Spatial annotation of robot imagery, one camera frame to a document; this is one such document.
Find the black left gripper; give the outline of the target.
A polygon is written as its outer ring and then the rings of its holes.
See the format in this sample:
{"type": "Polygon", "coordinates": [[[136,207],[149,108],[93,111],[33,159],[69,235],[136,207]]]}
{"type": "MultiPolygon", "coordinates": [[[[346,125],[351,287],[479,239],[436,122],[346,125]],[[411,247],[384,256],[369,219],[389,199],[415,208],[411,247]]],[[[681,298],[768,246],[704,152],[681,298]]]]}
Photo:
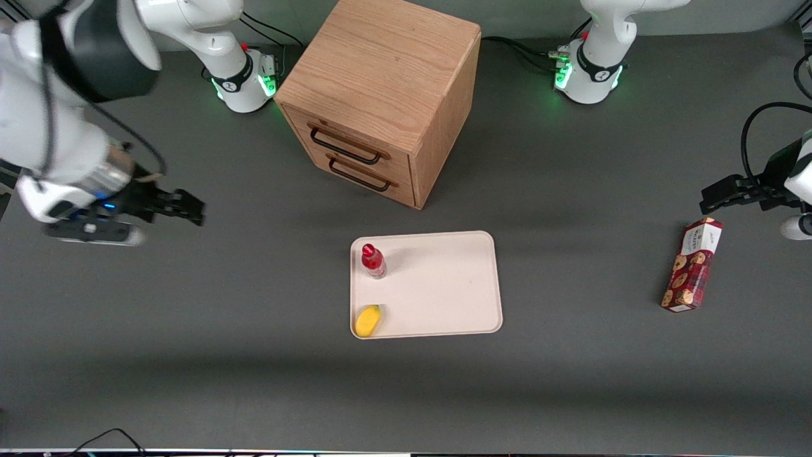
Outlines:
{"type": "Polygon", "coordinates": [[[752,173],[747,159],[743,159],[745,179],[742,175],[729,175],[702,190],[701,214],[708,216],[721,208],[739,205],[743,197],[740,185],[742,179],[747,188],[745,204],[757,203],[762,210],[771,210],[779,206],[800,208],[802,206],[800,198],[789,191],[784,182],[794,170],[801,145],[801,141],[795,141],[772,154],[762,173],[757,175],[752,173]]]}

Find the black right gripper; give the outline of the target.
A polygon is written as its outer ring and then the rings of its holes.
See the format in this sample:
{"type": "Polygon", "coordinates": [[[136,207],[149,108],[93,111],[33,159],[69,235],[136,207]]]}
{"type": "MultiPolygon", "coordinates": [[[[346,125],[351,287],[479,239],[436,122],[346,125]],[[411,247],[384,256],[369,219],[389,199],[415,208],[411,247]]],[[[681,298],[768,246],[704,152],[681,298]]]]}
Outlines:
{"type": "Polygon", "coordinates": [[[201,227],[205,223],[206,204],[186,190],[166,193],[156,183],[139,182],[148,176],[146,170],[134,170],[131,181],[107,199],[98,199],[95,206],[111,215],[134,216],[153,223],[155,213],[180,218],[201,227]]]}

